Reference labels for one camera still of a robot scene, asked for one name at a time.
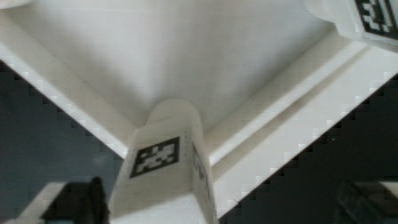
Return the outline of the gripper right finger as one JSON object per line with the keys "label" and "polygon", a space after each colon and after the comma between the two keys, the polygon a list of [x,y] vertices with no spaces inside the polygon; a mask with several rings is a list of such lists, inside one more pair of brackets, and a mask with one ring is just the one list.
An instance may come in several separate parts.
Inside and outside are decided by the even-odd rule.
{"label": "gripper right finger", "polygon": [[398,224],[398,181],[344,181],[334,224]]}

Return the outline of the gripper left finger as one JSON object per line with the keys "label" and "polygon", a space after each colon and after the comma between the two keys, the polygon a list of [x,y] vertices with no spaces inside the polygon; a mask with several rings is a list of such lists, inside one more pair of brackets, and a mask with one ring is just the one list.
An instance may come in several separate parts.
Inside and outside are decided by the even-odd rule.
{"label": "gripper left finger", "polygon": [[103,181],[49,182],[14,224],[110,224]]}

